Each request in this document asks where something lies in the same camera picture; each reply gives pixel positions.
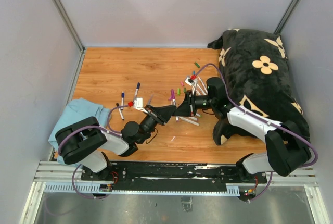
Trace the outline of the beige cap marker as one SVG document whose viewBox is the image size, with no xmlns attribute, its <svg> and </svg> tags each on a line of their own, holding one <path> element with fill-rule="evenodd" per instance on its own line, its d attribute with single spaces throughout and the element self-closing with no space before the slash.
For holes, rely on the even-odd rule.
<svg viewBox="0 0 333 224">
<path fill-rule="evenodd" d="M 188 123 L 190 123 L 190 124 L 192 124 L 192 125 L 195 125 L 195 126 L 199 126 L 199 125 L 200 125 L 200 124 L 197 123 L 196 121 L 193 121 L 193 120 L 190 120 L 190 119 L 187 119 L 187 118 L 184 118 L 184 117 L 179 117 L 179 119 L 181 119 L 181 120 L 183 120 L 183 121 L 185 121 L 185 122 L 188 122 Z"/>
</svg>

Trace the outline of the dark green cap marker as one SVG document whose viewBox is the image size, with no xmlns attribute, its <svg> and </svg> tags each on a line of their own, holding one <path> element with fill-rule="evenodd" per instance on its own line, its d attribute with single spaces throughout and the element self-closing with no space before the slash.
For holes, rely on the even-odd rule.
<svg viewBox="0 0 333 224">
<path fill-rule="evenodd" d="M 204 82 L 202 81 L 202 79 L 201 79 L 199 76 L 198 76 L 197 78 L 199 79 L 199 81 L 200 81 L 200 83 L 202 84 L 202 86 L 203 86 L 204 90 L 206 91 L 206 93 L 208 93 L 208 92 L 207 92 L 207 88 L 206 88 Z"/>
</svg>

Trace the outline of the navy cap marker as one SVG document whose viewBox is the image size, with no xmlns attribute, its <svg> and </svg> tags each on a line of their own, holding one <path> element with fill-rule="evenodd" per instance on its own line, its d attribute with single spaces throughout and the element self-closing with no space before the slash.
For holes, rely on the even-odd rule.
<svg viewBox="0 0 333 224">
<path fill-rule="evenodd" d="M 140 82 L 137 83 L 133 101 L 135 101 L 137 99 L 139 89 L 140 89 Z"/>
</svg>

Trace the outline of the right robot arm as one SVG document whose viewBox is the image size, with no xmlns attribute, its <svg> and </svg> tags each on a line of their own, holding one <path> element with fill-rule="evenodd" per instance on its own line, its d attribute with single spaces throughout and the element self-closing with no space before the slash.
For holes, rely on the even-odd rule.
<svg viewBox="0 0 333 224">
<path fill-rule="evenodd" d="M 310 160 L 309 146 L 300 140 L 301 132 L 294 122 L 266 119 L 244 106 L 233 105 L 218 77 L 209 78 L 207 88 L 197 94 L 201 90 L 197 81 L 196 76 L 186 78 L 185 83 L 191 89 L 185 93 L 175 116 L 190 117 L 199 109 L 211 109 L 218 119 L 212 133 L 216 145 L 222 145 L 235 134 L 252 136 L 266 145 L 265 153 L 248 154 L 236 163 L 239 181 L 248 182 L 258 172 L 276 172 L 286 177 Z"/>
</svg>

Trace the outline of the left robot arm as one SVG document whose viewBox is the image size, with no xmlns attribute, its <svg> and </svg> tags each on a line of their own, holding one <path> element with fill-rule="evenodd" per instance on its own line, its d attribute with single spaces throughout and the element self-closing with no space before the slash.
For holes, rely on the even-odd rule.
<svg viewBox="0 0 333 224">
<path fill-rule="evenodd" d="M 138 150 L 138 145 L 148 142 L 157 125 L 165 125 L 176 106 L 162 107 L 134 106 L 145 113 L 141 123 L 129 121 L 120 133 L 102 127 L 96 117 L 88 117 L 60 129 L 55 134 L 58 144 L 58 155 L 66 165 L 80 164 L 90 169 L 100 180 L 111 175 L 111 164 L 100 149 L 109 150 L 120 157 L 128 157 Z"/>
</svg>

